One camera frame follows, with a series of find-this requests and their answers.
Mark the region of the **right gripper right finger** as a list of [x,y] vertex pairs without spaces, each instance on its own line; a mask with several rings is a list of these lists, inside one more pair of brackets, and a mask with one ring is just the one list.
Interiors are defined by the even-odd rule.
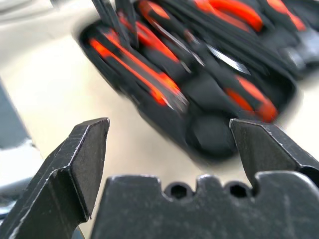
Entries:
[[306,175],[319,186],[319,161],[276,125],[232,119],[229,127],[249,181],[253,181],[258,172],[294,171]]

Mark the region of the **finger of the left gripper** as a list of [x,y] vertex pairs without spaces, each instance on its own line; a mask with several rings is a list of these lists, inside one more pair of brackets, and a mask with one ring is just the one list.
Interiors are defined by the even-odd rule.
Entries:
[[115,0],[115,5],[118,14],[126,21],[128,37],[134,48],[138,48],[138,31],[136,26],[136,12],[134,8],[135,0]]
[[123,46],[130,46],[130,39],[126,28],[122,25],[115,9],[110,0],[91,0],[96,8],[102,22],[109,23],[114,31],[118,34]]

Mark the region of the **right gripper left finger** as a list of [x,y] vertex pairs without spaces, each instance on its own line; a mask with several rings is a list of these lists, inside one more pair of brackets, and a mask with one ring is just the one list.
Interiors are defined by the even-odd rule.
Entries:
[[71,239],[93,212],[108,118],[84,121],[45,159],[2,225],[0,239]]

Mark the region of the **orange black screwdriver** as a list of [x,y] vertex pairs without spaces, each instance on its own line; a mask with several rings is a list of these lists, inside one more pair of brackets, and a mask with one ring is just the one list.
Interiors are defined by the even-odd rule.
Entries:
[[137,7],[141,15],[166,38],[193,55],[201,65],[208,52],[235,70],[249,75],[247,67],[225,55],[215,47],[196,38],[192,32],[170,12],[150,0],[140,0]]
[[245,110],[253,111],[265,122],[272,122],[277,117],[278,112],[272,101],[254,84],[220,65],[210,54],[206,43],[197,39],[189,30],[184,30],[183,36],[190,48],[203,61],[206,71],[238,105]]

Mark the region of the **orange black utility knife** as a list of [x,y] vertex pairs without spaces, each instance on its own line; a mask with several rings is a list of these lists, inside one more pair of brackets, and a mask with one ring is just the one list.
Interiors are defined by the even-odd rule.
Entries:
[[188,100],[177,84],[166,73],[146,64],[125,47],[114,31],[98,31],[96,36],[89,38],[89,44],[105,62],[112,63],[145,86],[158,104],[167,105],[177,112],[187,111]]

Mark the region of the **black tool case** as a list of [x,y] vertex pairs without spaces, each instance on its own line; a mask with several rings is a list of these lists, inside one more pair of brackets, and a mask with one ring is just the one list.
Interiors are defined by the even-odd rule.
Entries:
[[[228,126],[229,121],[265,121],[253,111],[238,105],[222,90],[204,65],[153,27],[141,15],[137,7],[139,1],[134,2],[137,20],[147,25],[191,70],[190,74],[178,73],[174,78],[168,75],[188,100],[187,111],[177,112],[167,105],[158,104],[145,86],[112,63],[105,62],[90,46],[89,38],[96,36],[98,31],[114,31],[109,23],[102,22],[100,16],[80,31],[80,47],[107,83],[129,98],[145,120],[183,150],[207,159],[232,156],[236,153],[236,145]],[[283,16],[270,9],[266,0],[239,0],[261,16],[265,25],[260,32],[246,23],[249,31],[244,31],[213,14],[203,12],[194,4],[194,0],[150,1],[170,12],[196,38],[244,64],[249,75],[214,57],[220,65],[250,81],[272,101],[278,112],[272,122],[293,99],[297,90],[296,80],[312,67],[319,67],[319,0],[282,0],[304,22],[305,31],[298,31],[289,25]],[[131,42],[130,46],[125,47],[146,64],[164,72],[143,56],[140,42],[138,48],[134,48]]]

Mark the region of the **orange handled pliers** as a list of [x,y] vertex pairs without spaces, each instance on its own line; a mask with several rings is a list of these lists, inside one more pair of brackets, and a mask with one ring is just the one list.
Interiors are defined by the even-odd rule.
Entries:
[[194,0],[194,4],[203,12],[213,14],[244,31],[249,31],[245,23],[257,32],[265,25],[252,7],[239,0]]

